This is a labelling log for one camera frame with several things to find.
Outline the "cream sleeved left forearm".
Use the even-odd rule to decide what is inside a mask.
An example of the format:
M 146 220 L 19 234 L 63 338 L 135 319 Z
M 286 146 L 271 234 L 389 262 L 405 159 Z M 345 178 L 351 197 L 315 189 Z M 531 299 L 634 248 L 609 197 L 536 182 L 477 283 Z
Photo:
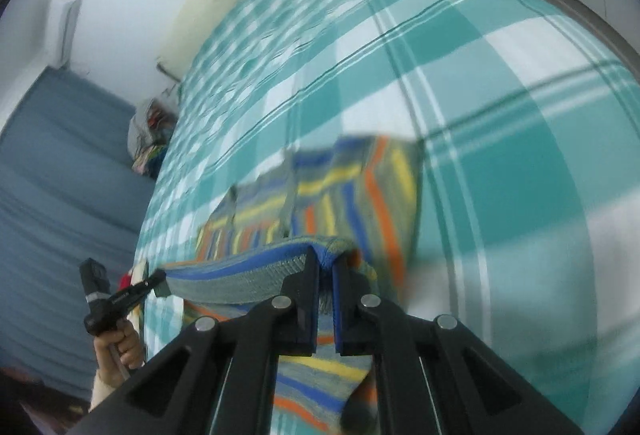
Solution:
M 112 392 L 114 392 L 115 388 L 110 384 L 105 383 L 102 380 L 100 371 L 96 371 L 96 375 L 93 380 L 92 394 L 90 400 L 90 411 L 96 409 L 102 401 L 106 400 Z

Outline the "person's left hand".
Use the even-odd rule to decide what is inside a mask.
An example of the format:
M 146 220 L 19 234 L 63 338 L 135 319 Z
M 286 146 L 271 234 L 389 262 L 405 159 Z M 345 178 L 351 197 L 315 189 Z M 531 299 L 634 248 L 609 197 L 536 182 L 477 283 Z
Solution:
M 127 319 L 120 319 L 116 328 L 93 339 L 98 375 L 113 389 L 125 382 L 128 372 L 139 369 L 145 358 L 140 335 Z

